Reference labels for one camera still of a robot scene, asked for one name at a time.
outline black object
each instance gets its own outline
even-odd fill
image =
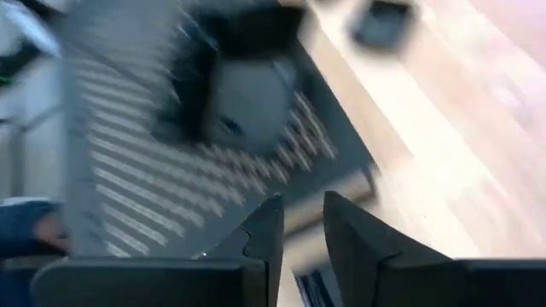
[[[35,277],[34,306],[275,307],[283,221],[282,200],[276,196],[196,260],[61,260]]]
[[[415,17],[415,8],[409,3],[374,0],[359,14],[351,32],[355,42],[373,49],[396,50]]]
[[[334,192],[324,223],[333,270],[299,278],[306,306],[544,306],[546,261],[452,260]],[[33,282],[38,307],[276,306],[282,202],[267,200],[196,260],[72,258]]]
[[[273,151],[297,89],[292,60],[304,14],[265,5],[184,15],[171,70],[178,120],[171,121],[188,140]]]
[[[280,6],[276,0],[270,3]],[[334,182],[367,171],[371,158],[366,147],[299,44],[296,61],[288,61],[297,76],[282,74],[288,80],[305,72],[303,89],[292,93],[294,126],[286,132],[293,142],[281,142],[282,155],[281,150],[274,157],[252,155],[150,136],[155,114],[172,93],[168,70],[180,6],[185,12],[197,6],[200,12],[231,14],[263,5],[239,4],[234,9],[213,0],[82,1],[64,20],[57,33],[63,43],[62,107],[67,115],[61,136],[66,156],[61,160],[67,170],[66,203],[71,205],[62,210],[73,256],[112,255],[104,248],[107,242],[133,257],[192,258],[220,242],[274,193],[281,192],[286,207],[296,209],[308,204],[301,200]],[[174,117],[177,122],[169,126],[180,131],[179,117]],[[299,223],[315,221],[310,215]]]
[[[546,302],[544,260],[452,260],[334,192],[325,196],[324,224],[344,306],[544,306]]]

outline wooden floor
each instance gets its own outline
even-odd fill
[[[369,210],[452,257],[546,256],[543,69],[464,1],[421,0],[400,56],[357,49],[360,2],[312,3],[307,45],[377,161]]]

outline jeans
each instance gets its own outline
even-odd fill
[[[0,206],[0,261],[8,258],[62,252],[38,241],[34,225],[56,205],[47,200],[28,200]],[[0,270],[0,307],[30,307],[29,287],[35,269]]]

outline metal mesh panel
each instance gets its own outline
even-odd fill
[[[152,137],[171,93],[167,64],[180,12],[174,1],[99,0],[62,25],[71,79],[65,214],[76,255],[192,257],[267,195],[283,192],[296,204],[369,161],[305,52],[309,86],[294,93],[288,142],[275,158]]]

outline wooden surface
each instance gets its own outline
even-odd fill
[[[367,209],[454,258],[545,256],[542,68],[464,1],[421,0],[400,55],[358,49],[361,3],[311,3],[305,45],[377,161]]]

